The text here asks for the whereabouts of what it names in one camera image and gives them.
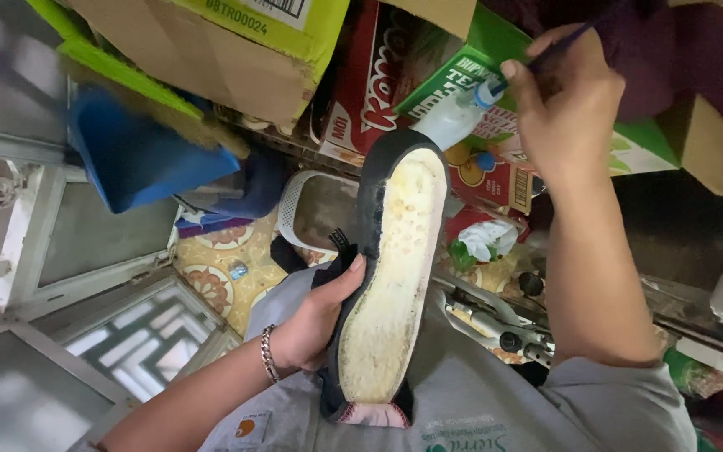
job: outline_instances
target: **glue bottle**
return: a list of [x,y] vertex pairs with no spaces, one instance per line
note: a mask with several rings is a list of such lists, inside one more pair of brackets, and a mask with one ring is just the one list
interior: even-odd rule
[[440,150],[445,151],[462,141],[476,128],[481,118],[502,96],[490,92],[498,86],[491,77],[473,89],[457,91],[442,99],[411,128],[431,139]]

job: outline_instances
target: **blue dustpan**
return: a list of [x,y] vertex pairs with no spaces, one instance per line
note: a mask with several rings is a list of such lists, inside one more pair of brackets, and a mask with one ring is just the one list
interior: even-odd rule
[[71,144],[113,213],[182,193],[239,170],[226,149],[205,149],[137,117],[101,87],[80,89],[69,118]]

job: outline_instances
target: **gray shirt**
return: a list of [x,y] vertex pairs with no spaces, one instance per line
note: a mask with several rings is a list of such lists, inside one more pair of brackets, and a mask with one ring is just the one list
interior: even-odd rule
[[[280,324],[308,293],[315,269],[297,272],[251,311],[245,340]],[[617,368],[573,358],[533,388],[454,330],[430,300],[408,381],[415,424],[352,426],[320,416],[320,382],[298,372],[225,417],[201,452],[227,450],[686,451],[697,437],[668,367]]]

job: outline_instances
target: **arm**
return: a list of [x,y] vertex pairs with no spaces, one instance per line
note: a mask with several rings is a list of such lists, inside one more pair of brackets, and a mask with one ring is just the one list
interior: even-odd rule
[[[576,28],[540,36],[527,54],[537,56]],[[583,356],[612,366],[652,365],[659,358],[655,334],[608,171],[623,79],[608,68],[595,31],[581,36],[550,76],[536,80],[516,61],[505,62],[502,72],[517,98],[524,150],[554,203],[546,308],[555,364]]]
[[[364,268],[356,256],[347,272],[309,292],[294,316],[272,332],[270,349],[281,378],[316,368],[341,302],[362,283]],[[271,385],[256,337],[136,408],[102,445],[108,452],[195,452],[225,416]]]

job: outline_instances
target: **shoe sole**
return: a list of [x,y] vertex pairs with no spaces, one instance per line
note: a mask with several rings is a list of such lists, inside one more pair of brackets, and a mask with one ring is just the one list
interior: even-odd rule
[[436,150],[418,148],[386,182],[377,265],[339,336],[339,382],[348,401],[388,403],[405,378],[441,228],[446,174]]

